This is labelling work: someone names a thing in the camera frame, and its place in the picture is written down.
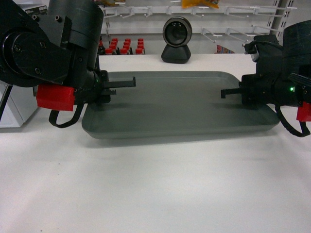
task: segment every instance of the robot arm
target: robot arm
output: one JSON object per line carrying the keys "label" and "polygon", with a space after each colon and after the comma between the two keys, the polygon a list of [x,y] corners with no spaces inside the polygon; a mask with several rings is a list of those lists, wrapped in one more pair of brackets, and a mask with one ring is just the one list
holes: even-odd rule
{"label": "robot arm", "polygon": [[[38,85],[39,107],[52,109],[50,123],[64,128],[80,117],[85,103],[107,103],[115,87],[131,81],[109,82],[100,70],[98,41],[103,13],[90,0],[51,0],[48,15],[28,16],[12,0],[0,1],[0,80],[22,87]],[[7,88],[1,104],[10,92]],[[70,122],[56,123],[59,111],[73,110]]]}
{"label": "robot arm", "polygon": [[[243,75],[240,88],[222,90],[222,98],[241,94],[242,103],[274,104],[276,115],[293,135],[310,135],[306,122],[311,121],[311,20],[284,30],[283,47],[275,35],[255,36],[245,45],[246,54],[256,62],[256,74]],[[285,119],[281,106],[298,107],[297,120],[301,131]]]}

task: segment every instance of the white table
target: white table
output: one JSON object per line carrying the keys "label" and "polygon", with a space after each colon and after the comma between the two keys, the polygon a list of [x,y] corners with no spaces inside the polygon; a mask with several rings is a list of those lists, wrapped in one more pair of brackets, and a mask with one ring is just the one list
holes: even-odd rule
{"label": "white table", "polygon": [[[242,54],[104,56],[108,71],[255,73]],[[296,109],[283,110],[292,124]],[[72,113],[60,115],[66,121]],[[97,140],[39,109],[0,129],[0,233],[310,233],[311,137],[260,133]]]}

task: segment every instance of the plastic tray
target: plastic tray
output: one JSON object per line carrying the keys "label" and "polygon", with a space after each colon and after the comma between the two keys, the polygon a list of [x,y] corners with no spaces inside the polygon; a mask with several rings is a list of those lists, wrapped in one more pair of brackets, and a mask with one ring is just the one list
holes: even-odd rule
{"label": "plastic tray", "polygon": [[136,77],[137,86],[117,89],[111,102],[89,104],[84,130],[98,139],[195,135],[269,130],[279,123],[268,106],[249,109],[233,75],[214,71],[111,72],[109,80]]}

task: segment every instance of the webcam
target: webcam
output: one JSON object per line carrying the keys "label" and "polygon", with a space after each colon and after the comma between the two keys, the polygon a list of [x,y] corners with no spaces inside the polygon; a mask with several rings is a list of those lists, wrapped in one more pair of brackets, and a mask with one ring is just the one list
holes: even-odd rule
{"label": "webcam", "polygon": [[192,27],[188,20],[175,16],[170,18],[163,27],[163,37],[166,47],[161,55],[164,62],[186,63],[191,52],[187,46],[192,36]]}

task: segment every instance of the red 3d-printed part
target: red 3d-printed part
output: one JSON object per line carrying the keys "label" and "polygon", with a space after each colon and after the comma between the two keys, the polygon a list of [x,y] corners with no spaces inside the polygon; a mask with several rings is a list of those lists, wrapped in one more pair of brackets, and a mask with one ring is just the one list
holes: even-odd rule
{"label": "red 3d-printed part", "polygon": [[59,111],[73,111],[74,88],[43,83],[38,86],[37,105]]}
{"label": "red 3d-printed part", "polygon": [[298,107],[297,120],[301,122],[311,121],[311,104],[302,103],[302,107]]}

